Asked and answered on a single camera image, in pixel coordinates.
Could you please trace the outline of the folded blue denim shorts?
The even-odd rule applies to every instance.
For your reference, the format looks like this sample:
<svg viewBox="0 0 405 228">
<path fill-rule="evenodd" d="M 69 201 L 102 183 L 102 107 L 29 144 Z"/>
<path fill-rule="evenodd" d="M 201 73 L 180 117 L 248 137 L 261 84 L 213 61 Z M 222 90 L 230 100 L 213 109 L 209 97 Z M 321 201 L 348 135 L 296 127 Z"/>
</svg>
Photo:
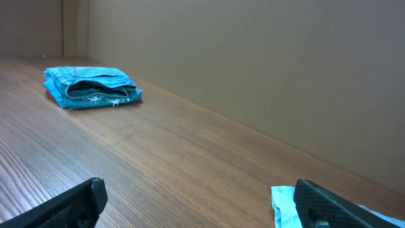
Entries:
<svg viewBox="0 0 405 228">
<path fill-rule="evenodd" d="M 43 71 L 44 87 L 62 109 L 118 106 L 140 101 L 142 91 L 117 68 L 57 66 Z"/>
</svg>

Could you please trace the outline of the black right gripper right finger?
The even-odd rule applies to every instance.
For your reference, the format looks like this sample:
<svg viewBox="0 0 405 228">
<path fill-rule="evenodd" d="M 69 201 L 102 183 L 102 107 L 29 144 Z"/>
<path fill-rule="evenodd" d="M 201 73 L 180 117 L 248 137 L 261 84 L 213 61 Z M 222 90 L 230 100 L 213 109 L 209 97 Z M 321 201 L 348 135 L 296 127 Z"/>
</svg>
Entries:
<svg viewBox="0 0 405 228">
<path fill-rule="evenodd" d="M 404 222 L 358 206 L 324 187 L 299 179 L 293 197 L 304 228 L 396 228 Z"/>
</svg>

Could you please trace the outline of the light blue t-shirt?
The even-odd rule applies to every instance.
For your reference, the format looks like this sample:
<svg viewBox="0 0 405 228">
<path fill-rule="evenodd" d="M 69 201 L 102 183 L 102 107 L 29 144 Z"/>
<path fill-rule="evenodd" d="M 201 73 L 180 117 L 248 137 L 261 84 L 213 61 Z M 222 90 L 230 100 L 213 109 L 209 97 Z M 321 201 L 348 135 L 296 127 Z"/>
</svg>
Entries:
<svg viewBox="0 0 405 228">
<path fill-rule="evenodd" d="M 295 187 L 271 187 L 271 203 L 274 209 L 276 227 L 303 227 L 299 221 L 296 204 L 293 200 Z"/>
</svg>

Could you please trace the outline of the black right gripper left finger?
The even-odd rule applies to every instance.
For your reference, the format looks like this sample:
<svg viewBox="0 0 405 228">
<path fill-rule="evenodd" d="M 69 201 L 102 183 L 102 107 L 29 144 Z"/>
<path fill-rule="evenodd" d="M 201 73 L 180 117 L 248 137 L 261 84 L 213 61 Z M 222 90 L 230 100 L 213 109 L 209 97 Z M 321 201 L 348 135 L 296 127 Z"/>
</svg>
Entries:
<svg viewBox="0 0 405 228">
<path fill-rule="evenodd" d="M 93 177 L 1 223 L 1 228 L 95 228 L 107 202 L 104 180 Z"/>
</svg>

